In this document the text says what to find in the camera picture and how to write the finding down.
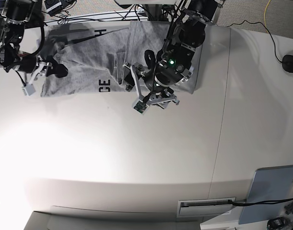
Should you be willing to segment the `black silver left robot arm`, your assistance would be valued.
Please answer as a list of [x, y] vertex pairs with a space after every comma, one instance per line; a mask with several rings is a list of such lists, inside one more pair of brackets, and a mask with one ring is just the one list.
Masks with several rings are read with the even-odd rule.
[[144, 114], [151, 106], [166, 109], [170, 102], [179, 104], [171, 86], [192, 77], [192, 59], [205, 40], [205, 27], [217, 22], [223, 5], [223, 0], [192, 0], [188, 7], [179, 7], [180, 15], [172, 17], [162, 49], [146, 50], [145, 66], [124, 63], [126, 91], [135, 89], [138, 95], [133, 109]]

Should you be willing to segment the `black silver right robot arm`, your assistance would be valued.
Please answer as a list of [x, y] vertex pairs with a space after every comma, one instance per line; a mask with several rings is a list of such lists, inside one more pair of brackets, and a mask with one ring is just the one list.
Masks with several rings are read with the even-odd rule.
[[[25, 88], [31, 83], [22, 78], [22, 73], [30, 74], [33, 80], [38, 75], [64, 78], [68, 74], [68, 69], [59, 64], [48, 50], [45, 22], [37, 12], [37, 3], [36, 0], [7, 0], [1, 13], [0, 68], [5, 72], [15, 71]], [[28, 53], [20, 50], [20, 44], [25, 29], [31, 25], [39, 26], [40, 41], [37, 49]]]

